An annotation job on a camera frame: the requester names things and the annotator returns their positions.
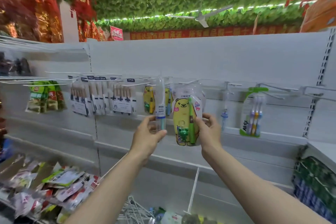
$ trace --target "wire rack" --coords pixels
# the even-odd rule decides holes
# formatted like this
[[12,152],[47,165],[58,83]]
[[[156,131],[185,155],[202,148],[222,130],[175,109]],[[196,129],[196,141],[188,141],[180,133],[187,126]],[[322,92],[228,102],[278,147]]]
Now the wire rack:
[[154,216],[144,207],[139,205],[132,196],[129,196],[121,209],[118,222],[127,224],[154,223]]

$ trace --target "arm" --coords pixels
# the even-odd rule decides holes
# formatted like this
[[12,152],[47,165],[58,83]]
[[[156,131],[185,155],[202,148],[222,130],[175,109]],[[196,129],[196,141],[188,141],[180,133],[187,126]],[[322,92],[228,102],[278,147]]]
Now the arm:
[[150,125],[155,116],[146,117],[133,136],[130,151],[112,168],[95,192],[66,220],[65,224],[111,224],[115,223],[132,184],[157,143],[166,135],[166,130],[156,134],[155,125]]
[[216,119],[204,113],[196,119],[202,155],[230,189],[255,224],[328,224],[327,220],[273,186],[228,154],[221,145],[221,127]]

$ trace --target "barcode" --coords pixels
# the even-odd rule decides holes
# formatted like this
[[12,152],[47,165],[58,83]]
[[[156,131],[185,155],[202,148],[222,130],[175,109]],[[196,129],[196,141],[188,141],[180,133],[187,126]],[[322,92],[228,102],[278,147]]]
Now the barcode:
[[159,113],[157,116],[165,116],[165,105],[159,105]]

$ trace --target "fan blade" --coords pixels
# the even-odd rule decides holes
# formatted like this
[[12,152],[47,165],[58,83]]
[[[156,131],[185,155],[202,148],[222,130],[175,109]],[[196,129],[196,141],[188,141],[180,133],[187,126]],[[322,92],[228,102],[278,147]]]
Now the fan blade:
[[209,26],[208,26],[208,24],[207,24],[207,22],[205,21],[205,19],[203,18],[203,19],[201,19],[201,20],[199,20],[198,21],[199,23],[201,23],[202,24],[202,26],[203,27],[205,27],[205,28],[208,28]]
[[176,18],[185,18],[185,19],[195,19],[195,17],[191,16],[178,16],[178,15],[166,15],[167,17],[176,17]]
[[232,8],[232,7],[233,7],[233,5],[228,5],[228,6],[225,6],[225,7],[223,7],[223,8],[219,8],[219,9],[217,9],[217,10],[215,10],[215,11],[212,11],[212,12],[210,12],[210,13],[208,13],[208,14],[204,14],[203,16],[204,16],[205,18],[208,18],[208,17],[210,17],[210,16],[212,16],[212,15],[219,14],[220,12],[225,11],[225,10],[228,10],[228,9],[230,9],[230,8]]

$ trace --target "right hand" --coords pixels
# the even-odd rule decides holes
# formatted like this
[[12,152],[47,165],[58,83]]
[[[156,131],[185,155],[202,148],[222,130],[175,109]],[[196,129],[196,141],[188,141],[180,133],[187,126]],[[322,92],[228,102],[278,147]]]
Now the right hand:
[[208,119],[204,122],[196,117],[196,124],[199,127],[199,139],[201,141],[202,152],[208,149],[222,148],[221,144],[221,126],[216,118],[208,113],[203,113],[203,118]]

